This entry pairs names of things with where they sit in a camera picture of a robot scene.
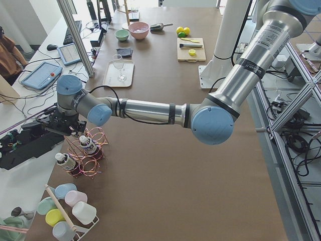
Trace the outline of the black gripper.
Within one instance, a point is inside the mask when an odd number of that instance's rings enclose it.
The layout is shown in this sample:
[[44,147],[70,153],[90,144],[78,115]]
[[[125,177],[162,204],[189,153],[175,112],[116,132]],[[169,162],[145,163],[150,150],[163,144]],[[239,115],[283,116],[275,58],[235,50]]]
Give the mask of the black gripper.
[[79,114],[67,115],[65,111],[59,112],[57,107],[49,108],[36,117],[47,131],[63,136],[78,136],[86,130],[87,121],[79,119]]

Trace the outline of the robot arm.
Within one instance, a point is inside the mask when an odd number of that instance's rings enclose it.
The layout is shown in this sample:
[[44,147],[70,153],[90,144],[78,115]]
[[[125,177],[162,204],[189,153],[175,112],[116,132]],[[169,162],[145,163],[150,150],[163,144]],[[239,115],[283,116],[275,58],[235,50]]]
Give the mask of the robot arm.
[[258,33],[218,89],[200,104],[175,105],[118,96],[96,98],[83,88],[77,76],[63,75],[57,81],[57,104],[45,109],[37,121],[48,131],[69,136],[84,132],[87,123],[100,127],[111,116],[117,116],[150,125],[178,124],[190,128],[204,144],[221,144],[232,135],[241,104],[276,56],[318,14],[320,1],[267,3]]

